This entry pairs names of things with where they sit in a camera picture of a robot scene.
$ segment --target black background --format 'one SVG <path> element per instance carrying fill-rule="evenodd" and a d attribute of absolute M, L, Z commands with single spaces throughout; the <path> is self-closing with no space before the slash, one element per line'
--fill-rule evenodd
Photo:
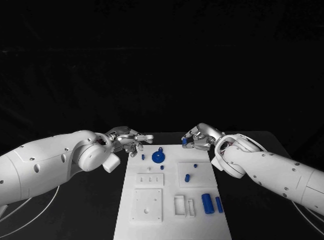
<path fill-rule="evenodd" d="M 0 155 L 200 122 L 324 171 L 324 1 L 0 1 Z"/>

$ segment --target robotic hand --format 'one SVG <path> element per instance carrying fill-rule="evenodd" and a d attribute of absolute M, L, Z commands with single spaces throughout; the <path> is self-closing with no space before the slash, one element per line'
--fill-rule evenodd
<path fill-rule="evenodd" d="M 114 153 L 126 149 L 134 157 L 141 141 L 153 139 L 121 126 L 105 134 L 82 130 L 23 144 L 0 156 L 0 207 L 46 193 L 81 171 L 102 165 L 111 173 L 121 163 Z"/>
<path fill-rule="evenodd" d="M 268 152 L 242 134 L 226 135 L 200 123 L 183 136 L 183 148 L 208 151 L 215 145 L 211 163 L 235 178 L 245 173 L 257 184 L 324 216 L 324 172 Z"/>

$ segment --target table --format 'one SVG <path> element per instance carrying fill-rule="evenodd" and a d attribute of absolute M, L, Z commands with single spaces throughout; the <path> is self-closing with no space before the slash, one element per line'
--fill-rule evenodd
<path fill-rule="evenodd" d="M 275 136 L 267 131 L 241 131 L 270 152 L 290 157 Z M 185 132 L 146 133 L 154 145 L 180 144 Z M 126 179 L 128 154 L 117 153 L 121 165 L 113 173 L 102 168 L 78 173 L 59 187 L 59 193 L 40 217 L 2 240 L 111 240 Z M 226 221 L 234 240 L 324 239 L 300 215 L 290 200 L 261 187 L 248 175 L 231 177 L 213 167 Z M 45 209 L 55 191 L 35 197 L 14 215 L 0 223 L 0 236 L 23 226 Z M 9 214 L 25 201 L 10 205 Z"/>

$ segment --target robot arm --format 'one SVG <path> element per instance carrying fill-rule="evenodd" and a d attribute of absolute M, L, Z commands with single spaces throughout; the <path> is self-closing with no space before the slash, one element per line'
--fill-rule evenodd
<path fill-rule="evenodd" d="M 215 145 L 215 167 L 235 178 L 245 174 L 254 182 L 324 216 L 324 172 L 262 151 L 241 134 L 225 135 L 200 123 L 183 136 L 183 148 L 209 150 Z"/>
<path fill-rule="evenodd" d="M 46 193 L 81 171 L 102 165 L 111 173 L 121 163 L 114 152 L 126 149 L 134 157 L 140 141 L 153 138 L 123 126 L 105 134 L 82 130 L 23 144 L 0 156 L 0 207 Z"/>

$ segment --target white cable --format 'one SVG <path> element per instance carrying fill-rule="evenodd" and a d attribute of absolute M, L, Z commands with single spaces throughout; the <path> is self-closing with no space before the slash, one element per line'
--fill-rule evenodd
<path fill-rule="evenodd" d="M 306 210 L 324 222 L 324 220 L 311 212 L 311 210 L 307 207 Z"/>
<path fill-rule="evenodd" d="M 313 227 L 317 229 L 317 231 L 324 235 L 323 231 L 314 226 L 314 224 L 313 224 L 311 221 L 309 220 L 307 216 L 306 216 L 304 213 L 301 212 L 301 210 L 300 210 L 299 206 L 296 205 L 294 201 L 291 201 L 291 202 L 293 202 L 293 204 L 294 204 L 294 206 L 296 206 L 299 212 L 301 213 L 304 219 L 310 222 L 310 224 L 311 224 Z"/>
<path fill-rule="evenodd" d="M 3 217 L 3 218 L 0 219 L 0 222 L 2 222 L 4 219 L 7 219 L 9 216 L 13 215 L 13 213 L 27 204 L 27 202 L 29 202 L 32 199 L 33 199 L 33 198 L 30 197 L 30 198 L 23 202 L 23 204 L 16 208 L 16 210 L 14 210 L 6 217 Z"/>
<path fill-rule="evenodd" d="M 33 219 L 25 226 L 22 226 L 17 230 L 14 230 L 14 231 L 10 232 L 9 234 L 0 236 L 0 238 L 12 235 L 14 232 L 17 232 L 23 227 L 26 227 L 26 226 L 36 220 L 36 218 L 42 215 L 42 213 L 43 213 L 43 212 L 46 211 L 46 209 L 49 208 L 49 205 L 52 204 L 52 202 L 53 202 L 53 200 L 55 200 L 55 198 L 56 198 L 56 194 L 58 194 L 59 188 L 61 188 L 61 186 L 58 186 L 58 189 L 56 189 L 55 195 L 53 195 L 53 197 L 52 197 L 52 200 L 51 200 L 49 204 L 46 205 L 43 211 L 40 212 L 40 214 L 35 217 L 35 219 Z"/>
<path fill-rule="evenodd" d="M 260 147 L 265 152 L 268 152 L 267 149 L 264 148 L 264 146 L 262 146 L 252 138 L 249 138 L 248 136 L 245 136 L 245 137 L 258 145 L 258 147 Z M 314 225 L 314 224 L 311 223 L 311 221 L 309 220 L 307 216 L 303 214 L 303 212 L 301 212 L 299 206 L 296 205 L 294 201 L 291 201 L 291 202 L 293 202 L 293 204 L 294 204 L 299 212 L 301 213 L 304 219 L 310 222 L 310 224 L 311 224 L 313 227 L 317 229 L 317 231 L 324 235 L 323 231 L 316 227 L 316 225 Z"/>

